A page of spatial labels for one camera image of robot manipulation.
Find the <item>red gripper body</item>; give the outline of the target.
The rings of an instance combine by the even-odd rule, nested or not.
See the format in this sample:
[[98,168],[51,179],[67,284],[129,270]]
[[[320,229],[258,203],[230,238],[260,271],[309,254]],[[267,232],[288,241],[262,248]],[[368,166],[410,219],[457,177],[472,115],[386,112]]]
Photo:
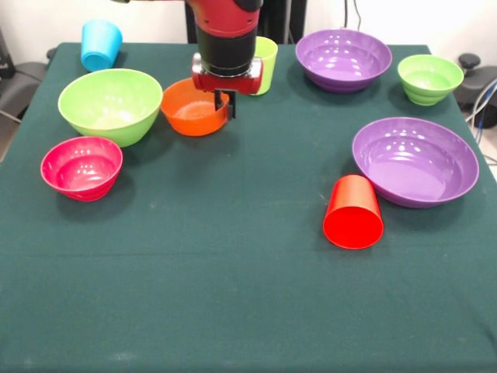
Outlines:
[[263,62],[261,58],[253,58],[246,73],[238,76],[217,76],[202,65],[200,53],[192,58],[191,72],[195,87],[199,90],[214,92],[235,91],[241,94],[256,94],[262,82]]

